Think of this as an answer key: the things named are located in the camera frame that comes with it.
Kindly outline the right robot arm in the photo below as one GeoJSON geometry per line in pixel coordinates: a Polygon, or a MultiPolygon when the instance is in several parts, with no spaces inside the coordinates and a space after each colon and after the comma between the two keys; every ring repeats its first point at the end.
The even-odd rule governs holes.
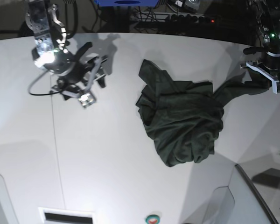
{"type": "Polygon", "coordinates": [[[93,83],[98,82],[104,88],[105,76],[102,63],[108,56],[96,56],[82,62],[84,54],[93,46],[86,42],[75,54],[68,51],[69,34],[65,25],[58,19],[58,6],[49,0],[27,1],[26,24],[32,30],[35,48],[32,58],[36,67],[57,75],[57,83],[47,95],[62,94],[69,98],[78,98],[90,92],[93,83]]]}

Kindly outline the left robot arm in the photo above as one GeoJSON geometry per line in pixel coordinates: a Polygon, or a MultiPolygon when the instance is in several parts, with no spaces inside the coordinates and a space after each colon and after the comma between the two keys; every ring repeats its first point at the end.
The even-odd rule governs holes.
{"type": "Polygon", "coordinates": [[[254,11],[261,40],[259,47],[248,47],[243,53],[260,53],[259,60],[252,65],[277,76],[280,73],[280,0],[249,0],[248,4],[254,11]]]}

